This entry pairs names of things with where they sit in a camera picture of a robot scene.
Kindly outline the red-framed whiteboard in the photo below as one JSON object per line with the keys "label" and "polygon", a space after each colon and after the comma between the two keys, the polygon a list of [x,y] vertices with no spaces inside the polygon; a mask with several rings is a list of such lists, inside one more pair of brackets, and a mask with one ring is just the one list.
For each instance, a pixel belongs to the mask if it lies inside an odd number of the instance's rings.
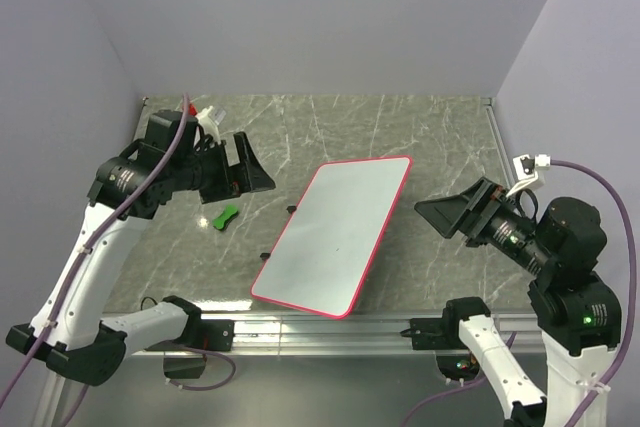
{"label": "red-framed whiteboard", "polygon": [[318,167],[254,280],[252,297],[334,320],[347,317],[412,164],[400,155]]}

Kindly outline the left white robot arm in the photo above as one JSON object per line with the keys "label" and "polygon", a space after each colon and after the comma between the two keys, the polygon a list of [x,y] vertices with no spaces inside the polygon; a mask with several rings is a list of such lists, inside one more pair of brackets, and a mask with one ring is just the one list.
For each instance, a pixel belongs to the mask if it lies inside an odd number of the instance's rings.
{"label": "left white robot arm", "polygon": [[163,342],[190,349],[202,340],[202,311],[167,296],[154,307],[112,319],[104,307],[131,250],[160,207],[194,191],[204,204],[272,190],[248,137],[233,136],[238,161],[190,114],[161,110],[145,134],[97,170],[81,232],[38,314],[16,325],[7,344],[56,374],[89,386],[105,383],[132,354]]}

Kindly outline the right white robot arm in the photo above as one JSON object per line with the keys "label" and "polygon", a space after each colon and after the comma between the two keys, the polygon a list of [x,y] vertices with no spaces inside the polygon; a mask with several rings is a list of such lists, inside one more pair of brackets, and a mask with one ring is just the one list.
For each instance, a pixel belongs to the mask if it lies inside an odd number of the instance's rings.
{"label": "right white robot arm", "polygon": [[533,277],[527,295],[545,347],[545,390],[525,375],[480,298],[449,300],[440,321],[440,337],[479,362],[505,425],[564,426],[573,414],[581,426],[605,425],[604,400],[579,408],[589,394],[604,392],[599,377],[621,339],[620,302],[595,272],[607,243],[599,211],[558,197],[541,218],[528,217],[518,196],[487,178],[414,209],[443,238],[461,233],[468,247],[493,246]]}

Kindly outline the green whiteboard eraser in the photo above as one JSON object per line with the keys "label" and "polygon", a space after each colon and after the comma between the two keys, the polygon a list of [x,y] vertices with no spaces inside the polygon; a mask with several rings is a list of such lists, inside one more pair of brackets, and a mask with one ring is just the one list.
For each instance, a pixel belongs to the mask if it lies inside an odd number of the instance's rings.
{"label": "green whiteboard eraser", "polygon": [[228,204],[222,212],[211,221],[211,225],[217,231],[225,231],[238,215],[238,207],[233,204]]}

